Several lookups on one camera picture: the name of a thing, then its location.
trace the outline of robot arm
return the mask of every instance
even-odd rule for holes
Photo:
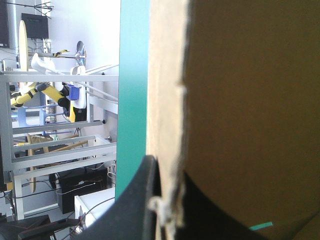
[[[69,109],[70,101],[60,91],[51,86],[49,82],[35,83],[31,86],[31,89],[23,95],[20,92],[13,93],[10,100],[11,106],[16,108],[22,107],[24,103],[30,101],[36,93],[43,92],[57,102],[60,107]]]
[[[10,99],[11,106],[16,108],[22,107],[24,103],[30,101],[37,92],[36,88],[32,88],[23,95],[20,92],[13,93],[11,95],[12,98]]]

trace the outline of white bar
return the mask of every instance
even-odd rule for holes
[[[20,174],[15,175],[14,177],[17,180],[29,179],[41,177],[49,174],[59,173],[63,171],[68,171],[72,169],[78,169],[90,165],[105,163],[107,166],[111,166],[116,160],[116,153],[109,154],[107,156],[95,157],[86,160],[74,161],[70,163],[65,163],[57,166],[49,166],[45,168],[40,168],[32,171],[26,171]]]
[[[100,89],[98,89],[98,88],[96,88],[96,87],[94,87],[94,86],[90,86],[90,85],[85,84],[85,83],[82,83],[82,82],[78,82],[78,84],[80,84],[80,85],[82,85],[82,86],[85,86],[85,87],[87,87],[87,88],[89,88],[89,89],[92,89],[92,90],[94,90],[94,91],[96,91],[96,92],[98,92],[98,93],[100,93],[100,94],[103,94],[103,95],[105,95],[105,96],[113,99],[114,101],[118,101],[118,98],[116,98],[115,96],[112,96],[112,95],[109,94],[109,93],[106,93],[106,92],[104,92],[104,91],[101,91]]]
[[[30,211],[26,211],[24,213],[24,216],[25,217],[28,217],[28,215],[33,215],[33,214],[36,214],[36,213],[41,213],[42,211],[46,210],[46,211],[49,211],[49,210],[52,210],[52,209],[55,209],[56,207],[58,207],[58,203],[55,203],[55,204],[52,204],[52,205],[49,205],[49,206],[44,206],[44,207],[40,207],[40,208],[37,208],[37,209],[34,209],[34,210],[30,210]]]
[[[15,178],[13,176],[13,186],[14,186],[14,196],[15,198],[15,212],[16,212],[16,220],[21,220],[25,218],[24,213],[24,201],[22,197],[22,185],[21,178]]]
[[[3,75],[7,83],[27,83],[27,82],[118,82],[118,75],[55,75],[55,74],[35,74],[35,75]]]
[[[119,64],[113,65],[113,66],[107,65],[107,66],[98,67],[96,69],[91,68],[91,69],[88,69],[85,72],[86,72],[86,74],[91,75],[91,74],[96,74],[96,73],[99,73],[99,72],[102,72],[102,71],[105,71],[105,70],[108,70],[108,69],[112,69],[112,68],[115,68],[115,67],[118,67],[118,66],[119,66]]]
[[[95,96],[90,96],[90,103],[99,108],[105,109],[114,114],[118,114],[118,104],[107,99],[101,99]]]
[[[12,169],[19,170],[45,164],[53,164],[73,159],[86,158],[94,155],[111,154],[117,151],[116,143],[98,146],[88,146],[72,150],[49,152],[33,156],[23,156],[12,159]]]
[[[96,67],[93,67],[93,68],[89,68],[89,69],[87,69],[85,72],[86,72],[86,73],[88,73],[88,72],[92,72],[92,71],[94,71],[94,70],[102,69],[102,68],[106,68],[106,67],[109,67],[109,66],[111,66],[111,65],[112,65],[112,64],[96,66]]]
[[[48,124],[44,126],[27,126],[27,127],[17,127],[12,129],[12,134],[27,134],[27,133],[36,133],[43,131],[52,131],[52,130],[61,130],[61,129],[76,129],[76,128],[84,128],[91,126],[99,126],[102,125],[102,121],[77,121],[70,123],[55,123]]]
[[[13,150],[16,153],[16,152],[25,151],[28,149],[39,149],[39,148],[43,148],[43,147],[77,143],[77,142],[86,141],[86,140],[93,140],[93,139],[96,139],[95,135],[80,136],[80,137],[61,139],[61,140],[56,140],[56,141],[46,141],[46,142],[40,142],[40,143],[34,143],[34,144],[26,144],[26,145],[22,145],[22,146],[14,146]]]

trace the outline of cardboard box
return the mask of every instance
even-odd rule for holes
[[[293,239],[304,226],[313,231],[319,1],[197,0],[189,7],[151,4],[147,152],[158,156],[163,198],[183,156],[202,192],[247,227],[272,222],[258,232],[273,240]]]

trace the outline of brown cardboard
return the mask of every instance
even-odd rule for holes
[[[304,228],[298,232],[293,240],[320,239],[320,215],[316,215]]]
[[[186,170],[228,214],[291,239],[320,207],[320,2],[194,1]]]

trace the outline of wooden stick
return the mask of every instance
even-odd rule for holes
[[[56,149],[56,150],[53,150],[51,151],[50,153],[55,153],[55,152],[60,152],[60,151],[64,151],[64,150],[70,150],[70,149],[73,149],[75,147],[78,147],[78,146],[81,146],[83,144],[87,144],[88,141],[81,141],[81,142],[78,142],[76,144],[72,144],[72,145],[69,145],[69,146],[64,146],[62,148],[59,148],[59,149]]]
[[[76,137],[79,137],[79,134],[67,136],[67,137],[61,138],[60,140],[62,140],[62,139],[73,139],[73,138],[76,138]]]

